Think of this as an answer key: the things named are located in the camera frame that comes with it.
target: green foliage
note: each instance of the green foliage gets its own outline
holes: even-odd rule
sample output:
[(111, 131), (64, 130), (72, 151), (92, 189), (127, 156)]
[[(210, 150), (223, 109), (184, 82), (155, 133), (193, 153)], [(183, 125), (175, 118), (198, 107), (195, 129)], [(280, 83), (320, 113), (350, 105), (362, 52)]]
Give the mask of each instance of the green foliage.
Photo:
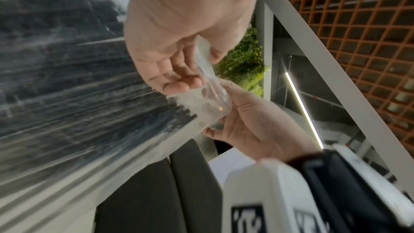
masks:
[(263, 95), (260, 81), (270, 67), (262, 60), (262, 47), (256, 40), (256, 29), (249, 27), (240, 43), (214, 67), (216, 76), (231, 80), (245, 90), (258, 96)]

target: clear plastic bag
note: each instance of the clear plastic bag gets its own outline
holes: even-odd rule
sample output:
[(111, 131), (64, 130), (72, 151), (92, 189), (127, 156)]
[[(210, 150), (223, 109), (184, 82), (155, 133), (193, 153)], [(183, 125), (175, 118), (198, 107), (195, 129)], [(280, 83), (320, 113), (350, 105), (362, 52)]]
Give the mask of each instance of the clear plastic bag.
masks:
[(206, 87), (167, 99), (142, 81), (127, 2), (0, 0), (1, 233), (61, 232), (229, 112), (200, 53)]

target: transparent plastic sheet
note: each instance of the transparent plastic sheet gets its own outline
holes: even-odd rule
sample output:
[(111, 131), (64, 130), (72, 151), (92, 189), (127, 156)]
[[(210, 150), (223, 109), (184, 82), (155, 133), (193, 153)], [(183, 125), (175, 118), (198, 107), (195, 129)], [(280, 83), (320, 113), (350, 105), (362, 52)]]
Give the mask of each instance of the transparent plastic sheet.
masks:
[(0, 0), (0, 233), (62, 232), (229, 112), (203, 52), (203, 88), (166, 98), (142, 81), (127, 2)]

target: orange grid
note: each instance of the orange grid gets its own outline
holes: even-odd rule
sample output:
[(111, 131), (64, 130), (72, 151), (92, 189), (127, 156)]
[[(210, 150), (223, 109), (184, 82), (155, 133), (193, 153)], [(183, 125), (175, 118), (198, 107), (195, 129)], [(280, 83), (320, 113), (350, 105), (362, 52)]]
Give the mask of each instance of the orange grid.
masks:
[(290, 1), (414, 156), (414, 0)]

